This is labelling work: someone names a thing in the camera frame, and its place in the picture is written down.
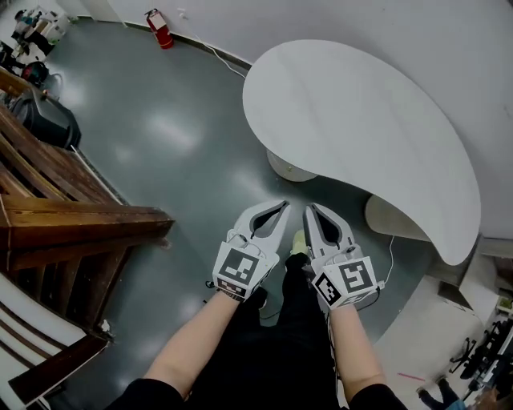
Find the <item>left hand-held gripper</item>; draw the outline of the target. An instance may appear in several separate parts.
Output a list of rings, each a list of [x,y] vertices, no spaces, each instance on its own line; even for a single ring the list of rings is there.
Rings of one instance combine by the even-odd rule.
[[[278,264],[278,250],[289,220],[287,200],[274,199],[247,208],[220,245],[212,271],[213,286],[235,300],[247,300]]]

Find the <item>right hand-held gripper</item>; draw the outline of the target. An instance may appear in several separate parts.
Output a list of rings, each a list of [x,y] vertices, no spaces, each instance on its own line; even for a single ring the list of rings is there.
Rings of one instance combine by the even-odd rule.
[[[312,285],[329,309],[356,304],[380,294],[384,281],[377,281],[369,256],[354,244],[349,224],[336,212],[311,203],[303,213],[305,239],[315,274]],[[326,255],[331,247],[345,248]]]

